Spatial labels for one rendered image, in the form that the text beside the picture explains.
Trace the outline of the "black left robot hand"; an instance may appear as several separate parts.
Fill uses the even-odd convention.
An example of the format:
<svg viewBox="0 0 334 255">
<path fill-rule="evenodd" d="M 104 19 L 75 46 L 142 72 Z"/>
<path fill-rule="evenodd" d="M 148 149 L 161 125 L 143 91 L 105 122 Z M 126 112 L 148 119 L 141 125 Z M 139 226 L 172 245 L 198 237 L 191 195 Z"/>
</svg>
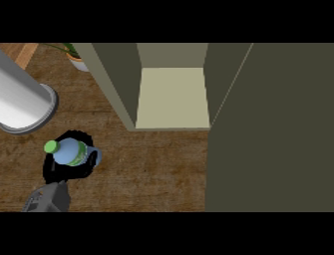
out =
<svg viewBox="0 0 334 255">
<path fill-rule="evenodd" d="M 80 130 L 68 130 L 58 138 L 61 141 L 64 138 L 71 137 L 80 140 L 86 145 L 95 147 L 92 136 Z M 89 161 L 80 166 L 68 166 L 59 164 L 53 156 L 46 153 L 44 163 L 43 163 L 43 178 L 46 183 L 59 182 L 62 180 L 86 178 L 92 172 L 96 165 L 93 165 L 96 159 L 96 154 L 92 153 Z"/>
</svg>

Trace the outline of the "blue green-capped water bottle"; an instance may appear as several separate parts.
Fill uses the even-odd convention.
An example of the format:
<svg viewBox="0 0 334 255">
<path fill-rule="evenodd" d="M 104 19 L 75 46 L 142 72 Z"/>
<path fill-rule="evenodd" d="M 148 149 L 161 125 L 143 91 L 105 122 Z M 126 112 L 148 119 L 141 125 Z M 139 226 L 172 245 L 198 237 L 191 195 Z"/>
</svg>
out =
<svg viewBox="0 0 334 255">
<path fill-rule="evenodd" d="M 71 137 L 61 141 L 49 140 L 44 143 L 44 152 L 53 156 L 55 161 L 68 166 L 80 166 L 89 161 L 92 153 L 96 154 L 93 165 L 98 165 L 102 160 L 102 152 L 96 147 L 86 145 L 80 140 Z"/>
</svg>

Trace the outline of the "olive green cabinet door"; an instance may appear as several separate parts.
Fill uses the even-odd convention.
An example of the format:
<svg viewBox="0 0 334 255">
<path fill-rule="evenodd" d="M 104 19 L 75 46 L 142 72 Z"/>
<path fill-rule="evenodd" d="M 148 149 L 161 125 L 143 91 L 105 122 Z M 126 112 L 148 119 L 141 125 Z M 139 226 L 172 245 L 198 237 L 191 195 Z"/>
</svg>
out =
<svg viewBox="0 0 334 255">
<path fill-rule="evenodd" d="M 334 44 L 256 44 L 207 136 L 204 209 L 334 211 Z"/>
</svg>

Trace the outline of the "white cylinder with grey rim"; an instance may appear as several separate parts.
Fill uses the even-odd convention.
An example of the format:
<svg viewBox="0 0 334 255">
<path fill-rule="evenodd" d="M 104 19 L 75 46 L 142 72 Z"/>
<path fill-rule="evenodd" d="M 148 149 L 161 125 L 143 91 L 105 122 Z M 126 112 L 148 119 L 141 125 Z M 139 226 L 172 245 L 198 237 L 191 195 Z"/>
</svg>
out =
<svg viewBox="0 0 334 255">
<path fill-rule="evenodd" d="M 43 127 L 55 115 L 59 97 L 0 50 L 0 128 L 16 135 Z"/>
</svg>

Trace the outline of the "potted green plant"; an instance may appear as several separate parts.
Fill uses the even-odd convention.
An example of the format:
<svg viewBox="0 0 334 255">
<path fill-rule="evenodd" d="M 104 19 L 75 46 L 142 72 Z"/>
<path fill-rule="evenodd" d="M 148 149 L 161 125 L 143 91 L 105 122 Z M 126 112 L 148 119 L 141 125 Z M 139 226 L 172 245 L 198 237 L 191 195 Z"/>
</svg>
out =
<svg viewBox="0 0 334 255">
<path fill-rule="evenodd" d="M 80 71 L 83 71 L 83 72 L 89 71 L 89 68 L 84 64 L 84 61 L 83 61 L 80 54 L 77 53 L 77 50 L 74 48 L 74 45 L 71 43 L 64 43 L 61 47 L 58 47 L 55 45 L 49 45 L 49 46 L 67 54 L 71 64 Z"/>
</svg>

